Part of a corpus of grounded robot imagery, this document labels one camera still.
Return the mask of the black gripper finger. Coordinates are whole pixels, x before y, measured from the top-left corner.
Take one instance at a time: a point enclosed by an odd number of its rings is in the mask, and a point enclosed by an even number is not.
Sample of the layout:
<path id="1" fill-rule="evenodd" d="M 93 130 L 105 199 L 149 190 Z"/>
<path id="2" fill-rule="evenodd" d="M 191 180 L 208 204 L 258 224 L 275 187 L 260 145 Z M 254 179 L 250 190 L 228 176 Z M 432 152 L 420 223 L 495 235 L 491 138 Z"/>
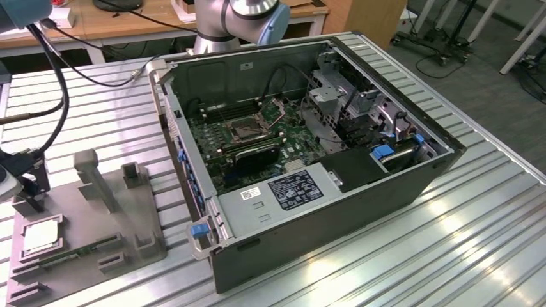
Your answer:
<path id="1" fill-rule="evenodd" d="M 31 169 L 25 175 L 32 175 L 33 179 L 24 177 L 23 180 L 23 198 L 29 204 L 35 213 L 44 211 L 44 196 L 49 192 L 49 180 L 45 165 L 44 154 L 39 154 Z"/>

